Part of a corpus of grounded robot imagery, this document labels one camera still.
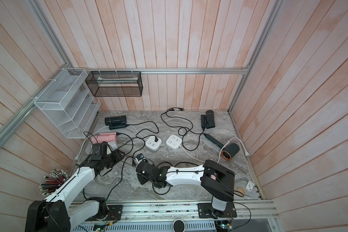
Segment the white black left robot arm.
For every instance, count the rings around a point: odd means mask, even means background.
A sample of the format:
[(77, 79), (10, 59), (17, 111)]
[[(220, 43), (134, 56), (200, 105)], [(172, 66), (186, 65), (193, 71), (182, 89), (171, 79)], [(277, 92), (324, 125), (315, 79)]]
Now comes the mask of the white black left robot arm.
[(103, 197), (90, 197), (77, 208), (70, 205), (77, 195), (105, 168), (113, 168), (125, 153), (113, 150), (107, 142), (92, 145), (91, 154), (75, 173), (42, 201), (34, 201), (28, 208), (26, 232), (70, 232), (89, 218), (105, 220), (109, 208)]

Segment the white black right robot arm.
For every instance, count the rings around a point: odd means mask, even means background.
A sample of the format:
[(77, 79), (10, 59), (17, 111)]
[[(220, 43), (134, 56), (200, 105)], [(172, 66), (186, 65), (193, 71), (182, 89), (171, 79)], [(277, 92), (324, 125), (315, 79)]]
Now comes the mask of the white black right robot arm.
[(136, 172), (140, 184), (151, 182), (159, 189), (177, 185), (202, 186), (212, 195), (212, 208), (217, 211), (225, 211), (227, 203), (234, 201), (235, 173), (212, 160), (189, 168), (156, 167), (141, 161)]

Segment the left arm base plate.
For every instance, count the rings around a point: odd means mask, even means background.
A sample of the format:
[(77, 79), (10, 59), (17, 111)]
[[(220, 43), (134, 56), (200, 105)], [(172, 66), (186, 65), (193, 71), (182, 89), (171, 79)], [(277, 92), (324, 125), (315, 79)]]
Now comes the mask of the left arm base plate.
[(86, 221), (120, 221), (123, 205), (107, 205), (107, 212), (88, 218)]

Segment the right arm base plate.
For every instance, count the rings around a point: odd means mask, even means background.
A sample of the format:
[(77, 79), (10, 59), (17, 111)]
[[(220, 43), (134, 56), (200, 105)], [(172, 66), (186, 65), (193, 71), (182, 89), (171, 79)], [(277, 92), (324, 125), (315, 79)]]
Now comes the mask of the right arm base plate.
[(224, 211), (216, 210), (212, 207), (211, 203), (199, 203), (198, 207), (198, 215), (199, 218), (236, 218), (237, 212), (235, 210), (234, 203), (227, 203)]

